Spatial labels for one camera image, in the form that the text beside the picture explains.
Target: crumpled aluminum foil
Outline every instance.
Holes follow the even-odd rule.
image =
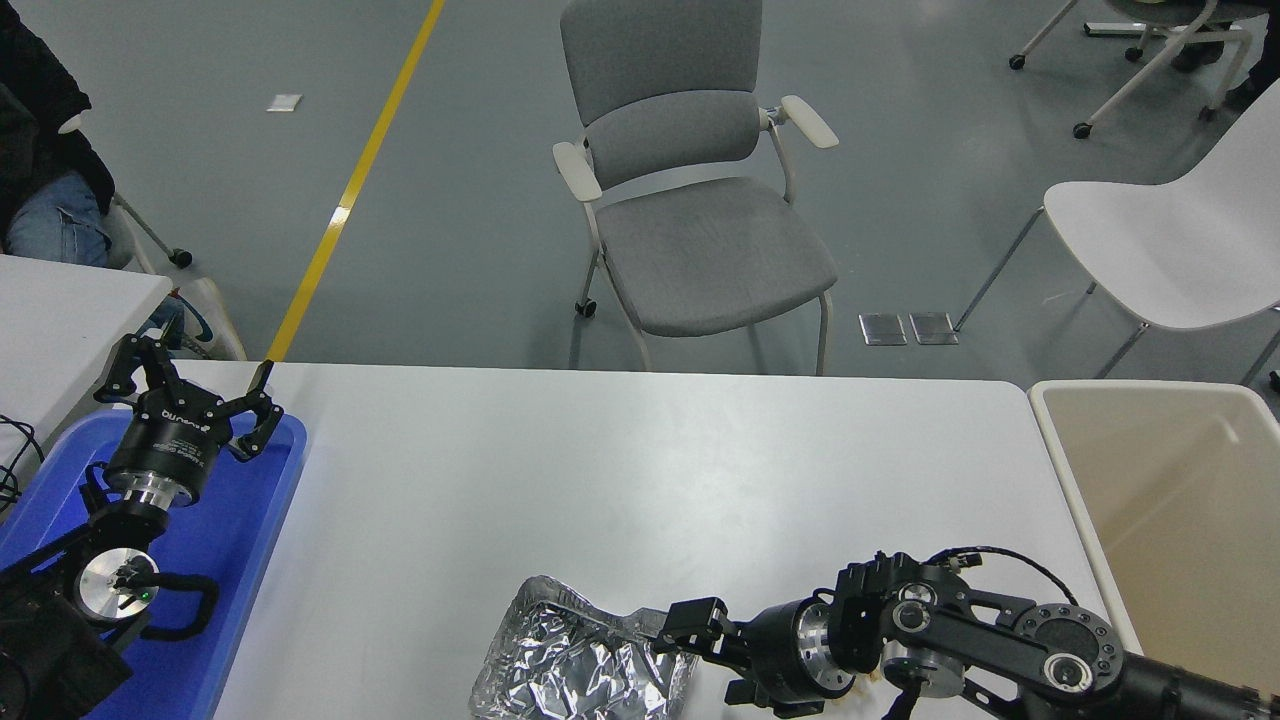
[[[609,615],[545,575],[529,578],[471,689],[484,720],[672,720],[698,657],[658,655],[667,614]]]

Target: chair backrest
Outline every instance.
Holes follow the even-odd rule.
[[[762,0],[570,3],[564,61],[602,187],[751,154],[760,17]]]

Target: chair caster wheel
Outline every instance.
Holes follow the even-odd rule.
[[[195,260],[195,258],[191,256],[191,252],[187,252],[180,247],[175,247],[173,252],[169,254],[169,261],[178,268],[189,266],[192,260]]]

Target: plastic storage bin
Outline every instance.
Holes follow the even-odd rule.
[[[1029,395],[1125,647],[1280,692],[1280,425],[1262,400],[1155,380]]]
[[[0,528],[0,568],[88,519],[76,489],[84,466],[111,456],[131,416],[128,410],[95,413],[58,441]],[[232,420],[237,433],[251,425],[247,415]],[[214,714],[302,473],[305,448],[302,423],[285,415],[261,455],[242,464],[223,450],[201,501],[170,510],[169,529],[151,543],[150,555],[161,570],[218,580],[214,616],[204,633],[182,642],[134,641],[124,651],[133,678],[99,705],[91,720],[204,720]],[[189,621],[195,607],[193,593],[160,591],[150,610],[155,625],[172,628]]]

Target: beige bin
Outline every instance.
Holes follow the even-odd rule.
[[[1262,398],[1156,380],[1029,395],[1125,647],[1280,692],[1280,425]]]

